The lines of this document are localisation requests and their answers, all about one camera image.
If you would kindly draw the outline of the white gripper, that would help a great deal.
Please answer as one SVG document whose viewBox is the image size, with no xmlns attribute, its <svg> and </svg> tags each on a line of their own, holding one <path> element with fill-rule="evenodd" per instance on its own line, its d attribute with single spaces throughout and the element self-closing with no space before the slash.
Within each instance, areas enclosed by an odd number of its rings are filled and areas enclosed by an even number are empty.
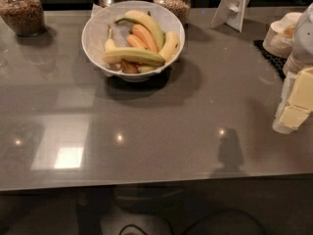
<svg viewBox="0 0 313 235">
<path fill-rule="evenodd" d="M 283 73 L 297 73 L 288 103 L 313 111 L 313 3 L 300 16 L 293 31 L 291 54 Z"/>
</svg>

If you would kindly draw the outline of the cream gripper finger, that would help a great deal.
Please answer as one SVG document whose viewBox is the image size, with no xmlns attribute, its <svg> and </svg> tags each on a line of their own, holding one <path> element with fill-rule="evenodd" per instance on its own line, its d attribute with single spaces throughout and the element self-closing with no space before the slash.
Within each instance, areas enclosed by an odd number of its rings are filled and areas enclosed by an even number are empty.
<svg viewBox="0 0 313 235">
<path fill-rule="evenodd" d="M 310 112 L 296 106 L 280 106 L 275 114 L 272 128 L 282 134 L 291 134 L 308 119 Z"/>
</svg>

